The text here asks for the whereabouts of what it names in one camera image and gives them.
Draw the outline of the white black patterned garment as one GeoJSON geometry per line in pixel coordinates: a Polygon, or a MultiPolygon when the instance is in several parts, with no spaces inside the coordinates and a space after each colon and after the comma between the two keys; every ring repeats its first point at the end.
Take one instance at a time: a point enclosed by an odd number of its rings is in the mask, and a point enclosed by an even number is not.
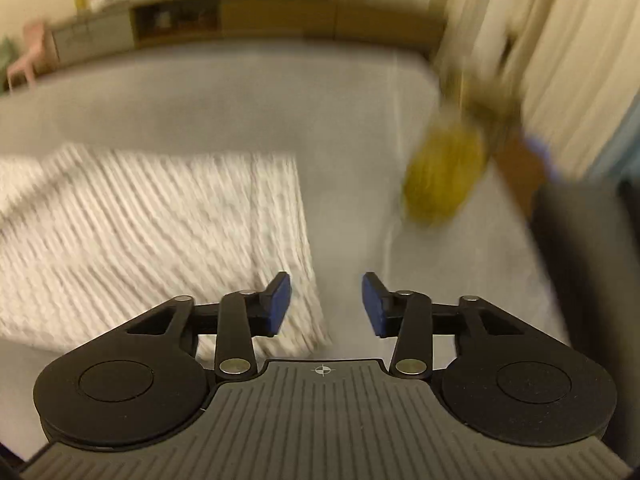
{"type": "Polygon", "coordinates": [[[161,302],[261,289],[292,298],[261,358],[326,346],[295,159],[65,144],[1,159],[1,335],[66,352],[161,302]]]}

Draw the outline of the yellow round object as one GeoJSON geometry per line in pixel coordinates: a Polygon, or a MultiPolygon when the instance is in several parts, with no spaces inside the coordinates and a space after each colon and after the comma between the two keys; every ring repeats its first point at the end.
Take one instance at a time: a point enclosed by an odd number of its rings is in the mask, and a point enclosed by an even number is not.
{"type": "Polygon", "coordinates": [[[468,122],[441,122],[426,129],[402,182],[407,217],[424,226],[454,218],[484,176],[483,133],[468,122]]]}

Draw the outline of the grey bed sheet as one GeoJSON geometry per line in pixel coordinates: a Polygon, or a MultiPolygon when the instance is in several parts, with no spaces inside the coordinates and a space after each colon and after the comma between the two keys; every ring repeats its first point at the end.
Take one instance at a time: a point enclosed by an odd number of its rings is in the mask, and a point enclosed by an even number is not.
{"type": "MultiPolygon", "coordinates": [[[[329,342],[292,359],[388,359],[361,303],[365,273],[443,304],[480,296],[559,340],[566,328],[527,222],[489,166],[454,218],[424,228],[402,202],[408,161],[440,104],[412,54],[299,44],[163,48],[66,70],[1,101],[1,159],[65,144],[169,156],[288,154],[296,161],[329,342]]],[[[65,352],[1,335],[1,441],[46,443],[32,400],[65,352]]]]}

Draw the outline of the long low TV cabinet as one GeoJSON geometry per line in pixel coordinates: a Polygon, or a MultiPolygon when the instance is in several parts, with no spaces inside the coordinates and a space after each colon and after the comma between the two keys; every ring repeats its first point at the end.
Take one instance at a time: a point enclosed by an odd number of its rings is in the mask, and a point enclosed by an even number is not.
{"type": "Polygon", "coordinates": [[[50,26],[56,62],[224,39],[356,42],[434,58],[447,20],[439,10],[371,0],[129,0],[50,26]]]}

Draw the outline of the green child chair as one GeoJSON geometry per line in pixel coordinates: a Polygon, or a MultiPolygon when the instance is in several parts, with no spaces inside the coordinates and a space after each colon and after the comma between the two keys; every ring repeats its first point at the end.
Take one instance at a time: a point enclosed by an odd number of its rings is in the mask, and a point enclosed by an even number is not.
{"type": "Polygon", "coordinates": [[[20,55],[14,42],[8,37],[4,36],[0,40],[0,92],[6,91],[6,82],[8,76],[6,71],[9,66],[14,63],[20,55]]]}

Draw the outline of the cream curtain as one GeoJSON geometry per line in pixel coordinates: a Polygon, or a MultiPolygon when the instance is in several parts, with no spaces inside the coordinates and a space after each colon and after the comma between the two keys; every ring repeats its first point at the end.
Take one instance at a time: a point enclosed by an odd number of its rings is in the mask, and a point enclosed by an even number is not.
{"type": "Polygon", "coordinates": [[[639,0],[446,0],[439,65],[520,100],[571,177],[639,165],[639,0]]]}

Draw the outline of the pink child chair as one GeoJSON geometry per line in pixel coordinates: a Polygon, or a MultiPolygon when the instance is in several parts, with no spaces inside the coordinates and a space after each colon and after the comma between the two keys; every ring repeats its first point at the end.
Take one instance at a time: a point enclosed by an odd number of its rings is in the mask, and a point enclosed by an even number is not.
{"type": "Polygon", "coordinates": [[[33,87],[36,84],[36,67],[47,63],[49,52],[47,47],[48,22],[35,20],[23,27],[25,51],[6,69],[6,82],[9,92],[14,90],[14,79],[24,77],[26,84],[33,87]]]}

